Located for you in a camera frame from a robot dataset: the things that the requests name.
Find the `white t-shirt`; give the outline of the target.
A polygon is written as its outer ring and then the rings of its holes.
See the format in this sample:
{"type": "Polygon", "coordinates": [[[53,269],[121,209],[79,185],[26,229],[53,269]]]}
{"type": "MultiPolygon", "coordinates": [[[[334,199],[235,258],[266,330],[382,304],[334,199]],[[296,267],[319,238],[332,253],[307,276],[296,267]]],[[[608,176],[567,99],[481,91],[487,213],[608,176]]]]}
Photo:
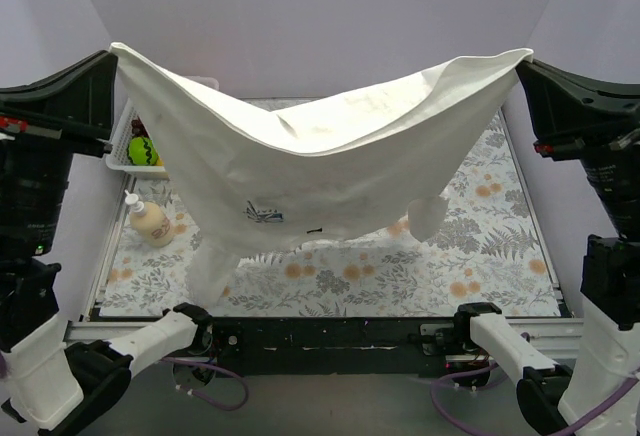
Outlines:
{"type": "Polygon", "coordinates": [[[199,227],[189,293],[213,305],[244,258],[345,241],[407,219],[429,239],[447,186],[517,83],[529,48],[267,111],[110,47],[126,92],[199,227]]]}

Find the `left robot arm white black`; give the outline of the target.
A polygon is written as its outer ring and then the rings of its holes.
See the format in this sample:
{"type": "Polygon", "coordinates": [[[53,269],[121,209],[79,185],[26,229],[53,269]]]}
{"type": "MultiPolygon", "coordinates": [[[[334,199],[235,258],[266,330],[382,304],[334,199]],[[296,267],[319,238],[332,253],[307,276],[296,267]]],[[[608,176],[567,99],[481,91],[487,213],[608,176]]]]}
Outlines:
{"type": "Polygon", "coordinates": [[[212,324],[183,303],[110,340],[66,345],[53,290],[53,244],[75,155],[111,150],[118,59],[99,51],[35,83],[1,92],[2,410],[42,435],[75,435],[111,409],[163,357],[201,350],[212,324]]]}

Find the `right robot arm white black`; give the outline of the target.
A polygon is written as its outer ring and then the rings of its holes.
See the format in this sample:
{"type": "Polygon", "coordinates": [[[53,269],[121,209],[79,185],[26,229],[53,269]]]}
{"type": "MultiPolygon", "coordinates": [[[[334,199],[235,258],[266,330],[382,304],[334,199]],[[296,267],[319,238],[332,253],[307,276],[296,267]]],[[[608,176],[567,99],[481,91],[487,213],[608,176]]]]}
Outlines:
{"type": "Polygon", "coordinates": [[[516,387],[541,435],[635,435],[639,411],[639,89],[548,64],[519,64],[538,154],[577,160],[615,228],[590,236],[583,323],[573,367],[544,356],[489,303],[462,305],[456,334],[483,349],[516,387]]]}

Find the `purple toy grapes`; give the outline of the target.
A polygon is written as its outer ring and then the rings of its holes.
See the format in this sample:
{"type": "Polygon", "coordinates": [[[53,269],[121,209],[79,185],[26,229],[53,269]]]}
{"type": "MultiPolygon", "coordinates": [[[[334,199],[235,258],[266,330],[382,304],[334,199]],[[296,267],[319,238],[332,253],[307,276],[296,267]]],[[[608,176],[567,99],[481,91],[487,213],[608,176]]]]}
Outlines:
{"type": "Polygon", "coordinates": [[[131,135],[136,137],[146,137],[148,138],[148,132],[139,118],[134,118],[130,121],[131,124],[131,135]]]}

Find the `white plastic basket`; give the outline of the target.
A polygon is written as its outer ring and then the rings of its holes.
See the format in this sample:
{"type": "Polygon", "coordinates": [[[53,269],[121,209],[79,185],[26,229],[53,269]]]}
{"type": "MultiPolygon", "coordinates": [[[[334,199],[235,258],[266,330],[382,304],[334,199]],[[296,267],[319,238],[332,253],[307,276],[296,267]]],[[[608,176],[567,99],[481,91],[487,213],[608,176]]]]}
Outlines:
{"type": "Polygon", "coordinates": [[[131,139],[134,138],[131,135],[130,121],[134,118],[141,120],[132,101],[128,99],[112,135],[112,150],[106,157],[107,166],[112,170],[123,171],[139,179],[168,179],[168,173],[160,157],[154,166],[136,166],[129,161],[128,146],[131,139]]]}

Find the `green toy watermelon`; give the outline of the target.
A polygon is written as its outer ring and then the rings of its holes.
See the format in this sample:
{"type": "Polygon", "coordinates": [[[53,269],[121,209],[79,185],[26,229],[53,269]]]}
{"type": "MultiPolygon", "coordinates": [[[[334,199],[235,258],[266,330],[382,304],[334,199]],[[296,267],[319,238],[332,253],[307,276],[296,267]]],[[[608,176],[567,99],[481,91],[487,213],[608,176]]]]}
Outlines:
{"type": "Polygon", "coordinates": [[[128,159],[136,166],[154,166],[158,153],[150,138],[139,136],[131,139],[128,146],[128,159]]]}

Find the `white pump bottle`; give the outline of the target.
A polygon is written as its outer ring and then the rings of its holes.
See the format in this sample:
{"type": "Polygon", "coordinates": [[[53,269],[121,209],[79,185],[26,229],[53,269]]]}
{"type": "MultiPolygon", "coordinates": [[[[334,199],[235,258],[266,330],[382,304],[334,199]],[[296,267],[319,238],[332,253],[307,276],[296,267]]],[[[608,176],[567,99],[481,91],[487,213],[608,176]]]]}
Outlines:
{"type": "Polygon", "coordinates": [[[152,247],[164,247],[174,238],[173,225],[156,203],[143,201],[137,193],[125,191],[131,227],[152,247]]]}

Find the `floral patterned table mat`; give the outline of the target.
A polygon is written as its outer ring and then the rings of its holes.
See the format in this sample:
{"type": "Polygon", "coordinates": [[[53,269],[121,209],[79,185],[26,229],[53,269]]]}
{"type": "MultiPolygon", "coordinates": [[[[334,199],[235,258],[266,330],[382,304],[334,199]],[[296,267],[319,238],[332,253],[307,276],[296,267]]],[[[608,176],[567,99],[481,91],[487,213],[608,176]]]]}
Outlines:
{"type": "MultiPolygon", "coordinates": [[[[134,190],[174,224],[163,248],[128,223],[113,247],[95,309],[101,318],[157,317],[188,299],[187,268],[201,234],[166,180],[134,190]]],[[[501,116],[493,118],[449,185],[438,233],[416,241],[406,219],[343,243],[317,241],[240,263],[211,313],[222,317],[450,316],[491,302],[513,317],[554,317],[561,294],[529,210],[501,116]]]]}

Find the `aluminium frame rail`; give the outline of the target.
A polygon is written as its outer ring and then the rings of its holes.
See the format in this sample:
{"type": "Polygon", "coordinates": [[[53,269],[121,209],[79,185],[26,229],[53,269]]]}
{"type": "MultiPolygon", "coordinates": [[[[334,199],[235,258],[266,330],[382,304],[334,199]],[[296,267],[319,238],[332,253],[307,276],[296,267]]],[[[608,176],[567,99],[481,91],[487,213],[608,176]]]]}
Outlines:
{"type": "MultiPolygon", "coordinates": [[[[519,333],[528,333],[530,344],[547,357],[555,360],[577,358],[583,331],[582,318],[508,318],[507,322],[519,333]]],[[[70,322],[64,341],[71,344],[109,340],[148,325],[148,321],[70,322]]]]}

